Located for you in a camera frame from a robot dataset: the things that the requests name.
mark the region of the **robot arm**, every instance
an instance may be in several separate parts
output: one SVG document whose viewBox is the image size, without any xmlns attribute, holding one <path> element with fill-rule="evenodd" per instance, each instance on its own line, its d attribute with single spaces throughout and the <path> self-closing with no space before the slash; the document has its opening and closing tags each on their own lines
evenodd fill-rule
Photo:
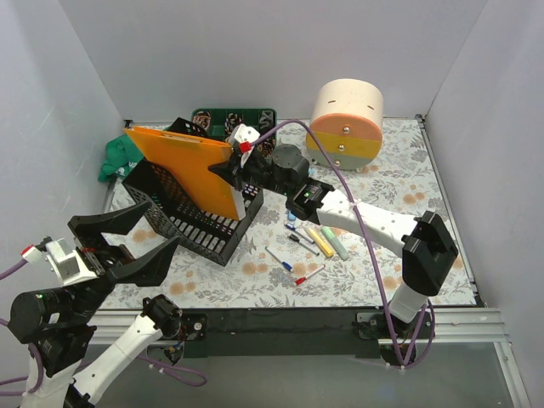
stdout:
<svg viewBox="0 0 544 408">
<path fill-rule="evenodd" d="M 275 148 L 269 159 L 250 146 L 255 129 L 240 125 L 229 138 L 229 161 L 209 170 L 237 190 L 245 183 L 286 196 L 286 207 L 302 220 L 362 235 L 353 203 L 333 186 L 308 175 L 309 162 L 292 144 Z M 442 218 L 430 211 L 421 217 L 356 203 L 371 240 L 402 258 L 403 283 L 389 305 L 397 326 L 406 327 L 428 297 L 439 293 L 458 251 Z"/>
<path fill-rule="evenodd" d="M 44 375 L 22 407 L 92 407 L 111 382 L 148 345 L 172 338 L 182 325 L 181 310 L 163 295 L 144 299 L 143 312 L 91 366 L 74 376 L 96 330 L 88 326 L 97 309 L 117 283 L 159 286 L 167 276 L 179 238 L 174 237 L 134 258 L 125 246 L 110 246 L 102 233 L 127 234 L 150 203 L 117 212 L 74 217 L 68 223 L 76 238 L 71 250 L 64 240 L 44 240 L 52 270 L 63 287 L 24 292 L 15 298 L 9 330 L 23 343 L 34 343 Z M 31 358 L 26 389 L 37 383 L 37 363 Z"/>
</svg>

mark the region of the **floral pattern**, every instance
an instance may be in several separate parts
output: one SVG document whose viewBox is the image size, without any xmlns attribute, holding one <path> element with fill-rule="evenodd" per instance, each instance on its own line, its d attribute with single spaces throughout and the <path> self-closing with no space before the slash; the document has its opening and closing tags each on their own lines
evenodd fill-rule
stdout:
<svg viewBox="0 0 544 408">
<path fill-rule="evenodd" d="M 343 172 L 354 196 L 398 213 L 421 214 L 430 209 L 439 213 L 452 231 L 425 142 L 416 121 L 385 119 L 383 145 L 377 158 L 361 172 Z M 278 133 L 280 143 L 304 147 L 305 132 L 289 124 Z M 313 177 L 338 186 L 331 169 L 312 166 Z M 133 204 L 122 184 L 117 183 L 111 210 Z M 138 288 L 119 285 L 106 299 L 105 309 L 139 309 L 144 297 L 159 293 L 169 296 L 181 308 L 325 307 L 380 305 L 376 277 L 365 243 L 357 235 L 333 229 L 350 254 L 347 261 L 338 255 L 324 261 L 287 239 L 285 199 L 265 191 L 264 204 L 226 267 L 220 267 L 180 247 L 170 272 L 160 287 Z M 297 226 L 304 225 L 297 220 Z M 107 235 L 112 244 L 127 245 L 138 257 L 164 239 L 142 218 L 127 236 Z M 283 269 L 265 250 L 274 248 L 293 265 Z M 389 250 L 375 245 L 383 284 L 391 298 L 401 282 L 401 262 Z M 295 286 L 295 279 L 325 262 L 326 269 L 311 280 Z M 464 262 L 458 258 L 448 275 L 436 304 L 475 304 Z"/>
</svg>

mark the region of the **gray wall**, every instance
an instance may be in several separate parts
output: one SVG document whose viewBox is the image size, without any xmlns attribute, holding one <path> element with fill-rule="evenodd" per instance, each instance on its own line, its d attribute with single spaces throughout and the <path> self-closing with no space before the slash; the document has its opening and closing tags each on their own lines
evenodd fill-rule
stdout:
<svg viewBox="0 0 544 408">
<path fill-rule="evenodd" d="M 428 114 L 478 288 L 500 306 L 533 406 L 544 406 L 544 3 L 490 1 Z"/>
<path fill-rule="evenodd" d="M 386 116 L 427 112 L 486 0 L 60 0 L 123 117 L 205 106 L 308 118 L 321 86 L 364 79 Z"/>
<path fill-rule="evenodd" d="M 122 121 L 57 0 L 1 1 L 0 56 L 4 271 L 45 235 L 71 239 L 72 215 L 100 210 L 98 169 Z M 26 266 L 0 282 L 0 316 L 17 293 L 56 285 L 45 263 Z M 26 349 L 3 327 L 0 344 L 0 379 L 27 373 Z"/>
</svg>

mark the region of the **cylindrical container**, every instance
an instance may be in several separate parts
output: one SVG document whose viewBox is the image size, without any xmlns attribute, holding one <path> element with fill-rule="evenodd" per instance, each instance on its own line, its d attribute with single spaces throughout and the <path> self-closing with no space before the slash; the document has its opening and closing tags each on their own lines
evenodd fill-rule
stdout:
<svg viewBox="0 0 544 408">
<path fill-rule="evenodd" d="M 354 170 L 370 163 L 382 147 L 383 96 L 374 85 L 356 79 L 337 79 L 321 88 L 310 128 L 335 166 Z M 312 159 L 327 164 L 309 134 Z"/>
</svg>

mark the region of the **red pen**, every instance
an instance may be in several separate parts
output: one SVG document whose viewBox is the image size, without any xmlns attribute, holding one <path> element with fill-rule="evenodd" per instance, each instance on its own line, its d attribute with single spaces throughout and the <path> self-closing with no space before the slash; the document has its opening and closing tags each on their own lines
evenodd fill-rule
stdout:
<svg viewBox="0 0 544 408">
<path fill-rule="evenodd" d="M 300 285 L 301 283 L 303 283 L 304 281 L 307 281 L 309 278 L 311 278 L 315 274 L 321 272 L 324 268 L 325 268 L 325 265 L 323 264 L 318 269 L 316 269 L 314 272 L 311 272 L 310 274 L 304 276 L 303 278 L 298 278 L 297 280 L 295 280 L 295 283 L 297 284 L 297 286 Z"/>
</svg>

